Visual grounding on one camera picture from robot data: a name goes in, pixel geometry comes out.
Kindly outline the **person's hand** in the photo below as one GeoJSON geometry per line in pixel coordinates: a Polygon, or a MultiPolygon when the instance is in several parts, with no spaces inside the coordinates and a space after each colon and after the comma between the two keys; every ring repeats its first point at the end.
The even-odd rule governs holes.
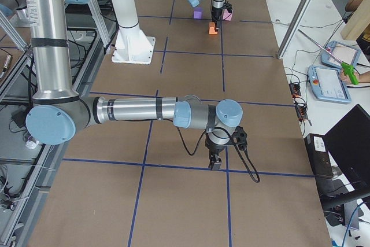
{"type": "Polygon", "coordinates": [[[347,75],[345,75],[343,68],[341,69],[339,77],[340,77],[340,80],[345,82],[346,84],[351,84],[352,83],[350,78],[347,75]]]}

